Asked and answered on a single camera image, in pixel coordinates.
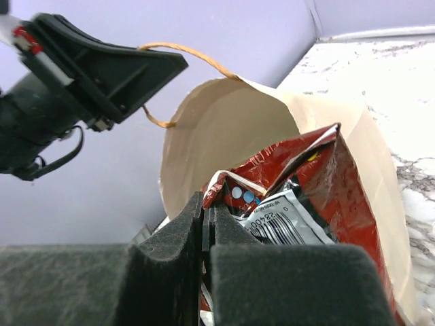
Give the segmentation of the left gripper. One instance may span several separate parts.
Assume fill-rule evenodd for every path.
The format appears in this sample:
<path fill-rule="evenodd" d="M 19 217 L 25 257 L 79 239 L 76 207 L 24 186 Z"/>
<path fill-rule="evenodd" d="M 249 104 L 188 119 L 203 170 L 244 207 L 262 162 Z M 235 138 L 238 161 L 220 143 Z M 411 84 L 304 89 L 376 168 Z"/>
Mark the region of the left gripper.
<path fill-rule="evenodd" d="M 188 67 L 181 54 L 102 42 L 61 15 L 18 23 L 13 44 L 32 73 L 1 96 L 1 173 L 21 180 L 38 179 L 78 155 L 79 120 L 120 124 Z M 75 129 L 76 147 L 48 164 L 40 153 Z"/>

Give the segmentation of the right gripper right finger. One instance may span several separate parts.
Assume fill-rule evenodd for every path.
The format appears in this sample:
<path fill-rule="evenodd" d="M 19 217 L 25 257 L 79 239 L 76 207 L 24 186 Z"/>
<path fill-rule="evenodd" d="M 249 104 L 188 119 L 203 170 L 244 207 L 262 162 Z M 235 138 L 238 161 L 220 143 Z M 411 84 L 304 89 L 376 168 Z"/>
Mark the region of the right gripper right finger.
<path fill-rule="evenodd" d="M 395 325 L 373 260 L 351 244 L 261 244 L 215 204 L 204 213 L 216 325 Z"/>

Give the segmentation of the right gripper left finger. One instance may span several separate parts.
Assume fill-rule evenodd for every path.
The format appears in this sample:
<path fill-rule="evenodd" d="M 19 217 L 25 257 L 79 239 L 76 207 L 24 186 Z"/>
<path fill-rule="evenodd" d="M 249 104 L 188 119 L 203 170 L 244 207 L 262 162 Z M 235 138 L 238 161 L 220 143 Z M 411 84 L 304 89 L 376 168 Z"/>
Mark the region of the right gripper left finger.
<path fill-rule="evenodd" d="M 141 244 L 1 249 L 2 325 L 198 325 L 202 194 Z"/>

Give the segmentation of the beige paper bag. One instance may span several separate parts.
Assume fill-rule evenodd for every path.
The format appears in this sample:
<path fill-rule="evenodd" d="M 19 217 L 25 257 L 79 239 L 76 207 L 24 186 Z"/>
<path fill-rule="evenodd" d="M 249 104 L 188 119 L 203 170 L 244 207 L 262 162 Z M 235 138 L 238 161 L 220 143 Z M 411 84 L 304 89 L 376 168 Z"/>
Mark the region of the beige paper bag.
<path fill-rule="evenodd" d="M 172 50 L 204 60 L 221 78 L 197 86 L 168 122 L 160 167 L 160 194 L 170 219 L 218 170 L 237 168 L 280 141 L 340 124 L 377 223 L 400 325 L 416 325 L 417 305 L 411 246 L 396 167 L 367 105 L 346 98 L 290 92 L 249 81 L 192 48 Z"/>

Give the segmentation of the red doritos bag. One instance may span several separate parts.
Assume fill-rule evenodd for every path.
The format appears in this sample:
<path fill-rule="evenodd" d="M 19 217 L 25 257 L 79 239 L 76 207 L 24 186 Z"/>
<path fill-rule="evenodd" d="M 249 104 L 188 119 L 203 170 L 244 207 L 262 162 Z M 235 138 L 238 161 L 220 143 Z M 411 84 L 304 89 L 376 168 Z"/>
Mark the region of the red doritos bag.
<path fill-rule="evenodd" d="M 203 186 L 203 207 L 224 203 L 264 243 L 362 247 L 397 312 L 375 216 L 340 129 L 335 123 L 280 141 L 218 170 Z"/>

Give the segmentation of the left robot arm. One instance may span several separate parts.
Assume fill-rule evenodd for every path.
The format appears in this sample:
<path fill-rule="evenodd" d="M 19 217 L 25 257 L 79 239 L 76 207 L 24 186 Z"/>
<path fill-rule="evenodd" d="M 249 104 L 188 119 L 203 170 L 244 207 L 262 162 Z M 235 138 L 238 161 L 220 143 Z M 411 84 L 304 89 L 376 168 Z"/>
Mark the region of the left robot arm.
<path fill-rule="evenodd" d="M 47 163 L 41 152 L 74 130 L 110 130 L 187 66 L 180 54 L 100 41 L 66 18 L 12 22 L 8 41 L 29 72 L 1 96 L 1 172 L 38 179 L 80 152 Z"/>

